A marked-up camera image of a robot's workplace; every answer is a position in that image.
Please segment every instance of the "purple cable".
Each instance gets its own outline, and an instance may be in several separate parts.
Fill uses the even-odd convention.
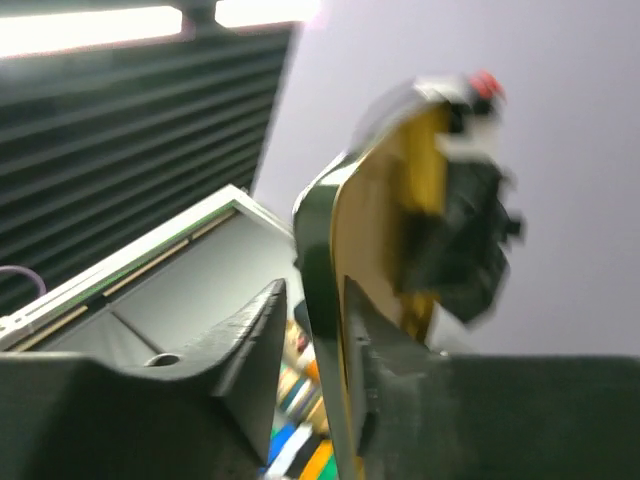
[[[29,279],[38,287],[38,298],[47,293],[47,286],[45,285],[44,280],[42,280],[42,277],[30,268],[23,267],[21,265],[1,265],[0,274],[2,273],[19,273],[29,277]]]

